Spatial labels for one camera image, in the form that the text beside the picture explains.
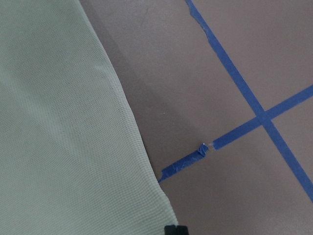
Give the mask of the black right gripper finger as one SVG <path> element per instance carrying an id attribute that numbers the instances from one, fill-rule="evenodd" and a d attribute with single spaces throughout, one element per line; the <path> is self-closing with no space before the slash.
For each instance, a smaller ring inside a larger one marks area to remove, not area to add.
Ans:
<path id="1" fill-rule="evenodd" d="M 164 227 L 165 235 L 189 235 L 188 227 L 182 225 L 167 225 Z"/>

